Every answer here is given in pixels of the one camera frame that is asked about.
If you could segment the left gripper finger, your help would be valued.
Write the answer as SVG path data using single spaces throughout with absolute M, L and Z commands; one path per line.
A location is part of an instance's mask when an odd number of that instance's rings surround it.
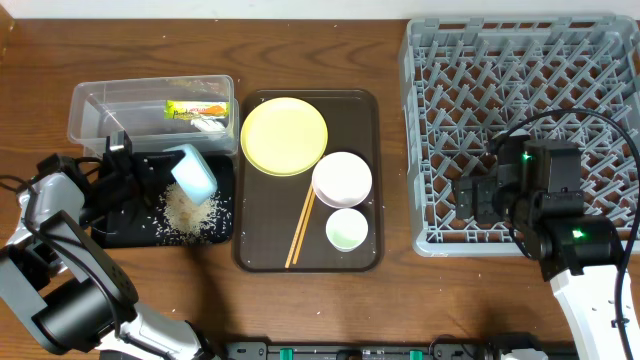
M 134 154 L 134 170 L 141 179 L 164 179 L 184 157 L 183 150 L 136 152 Z
M 144 218 L 157 217 L 162 213 L 163 198 L 167 185 L 160 183 L 151 185 L 135 199 L 134 221 L 142 221 Z

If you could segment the light blue bowl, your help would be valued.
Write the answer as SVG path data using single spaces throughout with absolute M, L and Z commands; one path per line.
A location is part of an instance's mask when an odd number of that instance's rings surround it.
M 216 193 L 217 179 L 193 145 L 179 145 L 165 149 L 165 152 L 183 154 L 183 158 L 171 169 L 171 174 L 192 203 L 202 205 Z

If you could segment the green snack wrapper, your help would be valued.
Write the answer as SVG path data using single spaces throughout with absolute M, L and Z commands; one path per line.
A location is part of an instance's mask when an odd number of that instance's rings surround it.
M 229 111 L 228 102 L 167 100 L 164 118 L 182 121 L 223 119 Z

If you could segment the white tissue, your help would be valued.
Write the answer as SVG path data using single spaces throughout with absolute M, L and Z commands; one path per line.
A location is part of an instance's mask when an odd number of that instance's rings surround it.
M 221 132 L 226 129 L 225 123 L 216 119 L 196 119 L 191 124 L 201 132 Z

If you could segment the pink white shallow bowl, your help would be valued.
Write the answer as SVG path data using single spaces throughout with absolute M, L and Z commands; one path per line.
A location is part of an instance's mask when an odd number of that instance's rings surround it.
M 365 200 L 373 187 L 368 164 L 351 152 L 324 156 L 312 173 L 315 195 L 332 208 L 350 208 Z

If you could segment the small white green cup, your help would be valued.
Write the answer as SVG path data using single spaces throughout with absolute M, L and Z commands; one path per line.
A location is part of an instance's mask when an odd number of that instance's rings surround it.
M 350 252 L 367 238 L 368 222 L 358 210 L 343 208 L 331 214 L 325 226 L 329 242 L 341 252 Z

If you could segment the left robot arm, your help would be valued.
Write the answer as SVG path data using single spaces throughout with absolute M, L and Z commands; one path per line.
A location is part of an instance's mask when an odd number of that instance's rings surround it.
M 29 180 L 2 176 L 20 217 L 1 249 L 1 298 L 43 349 L 97 351 L 103 359 L 223 357 L 192 323 L 142 304 L 129 276 L 87 231 L 130 200 L 152 204 L 162 176 L 206 168 L 191 146 L 135 152 L 117 131 L 100 157 L 54 153 Z

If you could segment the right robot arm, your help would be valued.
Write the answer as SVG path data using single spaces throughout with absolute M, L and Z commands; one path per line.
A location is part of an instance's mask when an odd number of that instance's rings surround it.
M 517 245 L 539 263 L 569 323 L 582 359 L 639 355 L 639 324 L 611 220 L 585 212 L 576 144 L 534 139 L 522 130 L 493 142 L 492 175 L 455 181 L 456 216 L 481 225 L 506 222 Z

